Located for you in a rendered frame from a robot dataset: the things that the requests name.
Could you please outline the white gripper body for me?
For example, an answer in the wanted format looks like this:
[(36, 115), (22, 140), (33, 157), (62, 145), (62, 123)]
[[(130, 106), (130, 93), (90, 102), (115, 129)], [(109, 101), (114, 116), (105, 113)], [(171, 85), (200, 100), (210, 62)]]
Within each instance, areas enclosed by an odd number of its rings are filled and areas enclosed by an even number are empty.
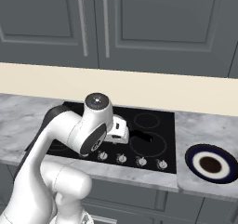
[(127, 144), (129, 140), (128, 128), (125, 129), (112, 129), (105, 138), (106, 142)]

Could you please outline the black glass hob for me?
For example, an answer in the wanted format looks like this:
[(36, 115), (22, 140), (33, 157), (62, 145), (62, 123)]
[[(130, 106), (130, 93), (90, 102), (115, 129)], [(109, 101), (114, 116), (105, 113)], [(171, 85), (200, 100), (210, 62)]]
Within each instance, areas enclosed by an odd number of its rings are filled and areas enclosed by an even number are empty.
[[(127, 144), (105, 141), (112, 129), (126, 127)], [(175, 174), (175, 114), (114, 107), (102, 94), (92, 94), (83, 103), (66, 101), (46, 113), (25, 156), (35, 157), (38, 152)], [(107, 152), (108, 158), (100, 161), (99, 152)], [(127, 160), (118, 164), (117, 155), (122, 153)], [(147, 164), (138, 166), (138, 157), (144, 157)], [(158, 169), (157, 159), (165, 160), (167, 168)]]

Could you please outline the grey drawer front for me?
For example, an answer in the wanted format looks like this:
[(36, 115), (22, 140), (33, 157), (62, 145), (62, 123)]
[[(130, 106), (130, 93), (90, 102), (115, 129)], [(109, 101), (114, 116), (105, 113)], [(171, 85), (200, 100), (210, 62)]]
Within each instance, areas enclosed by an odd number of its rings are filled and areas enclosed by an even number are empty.
[(105, 180), (93, 180), (89, 198), (136, 207), (165, 210), (167, 191), (115, 183)]

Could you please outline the dark blue white plate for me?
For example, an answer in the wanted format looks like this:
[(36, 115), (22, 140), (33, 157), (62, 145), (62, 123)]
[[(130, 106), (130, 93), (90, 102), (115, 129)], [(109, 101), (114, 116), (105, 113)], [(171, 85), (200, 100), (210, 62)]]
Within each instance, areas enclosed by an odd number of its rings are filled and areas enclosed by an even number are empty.
[[(206, 172), (199, 164), (202, 157), (209, 156), (218, 160), (221, 170), (216, 173)], [(229, 184), (238, 179), (238, 161), (228, 152), (215, 145), (196, 144), (185, 153), (187, 167), (197, 177), (216, 184)]]

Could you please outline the grey base cupboard front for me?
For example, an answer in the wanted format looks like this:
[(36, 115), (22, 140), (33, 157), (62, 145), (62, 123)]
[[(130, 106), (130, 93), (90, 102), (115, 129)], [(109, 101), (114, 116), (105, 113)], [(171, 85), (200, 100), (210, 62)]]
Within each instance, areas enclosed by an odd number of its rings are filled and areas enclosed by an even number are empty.
[(204, 198), (196, 224), (238, 224), (238, 201)]

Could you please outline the wide grey wall cupboard door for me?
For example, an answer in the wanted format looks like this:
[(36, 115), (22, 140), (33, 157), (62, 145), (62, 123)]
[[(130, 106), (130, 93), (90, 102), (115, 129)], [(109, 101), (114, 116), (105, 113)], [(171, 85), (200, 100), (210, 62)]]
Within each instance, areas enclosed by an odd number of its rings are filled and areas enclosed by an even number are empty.
[(238, 45), (238, 0), (95, 0), (104, 70), (226, 77)]

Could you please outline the narrow grey wall cupboard door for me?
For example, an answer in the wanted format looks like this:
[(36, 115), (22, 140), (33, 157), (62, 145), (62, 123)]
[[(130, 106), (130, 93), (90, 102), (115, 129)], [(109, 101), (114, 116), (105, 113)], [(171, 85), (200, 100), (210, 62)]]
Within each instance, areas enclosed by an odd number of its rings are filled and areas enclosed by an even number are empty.
[(233, 60), (232, 60), (231, 69), (230, 69), (230, 72), (229, 72), (229, 77), (238, 79), (238, 45), (236, 47), (234, 57), (233, 57)]

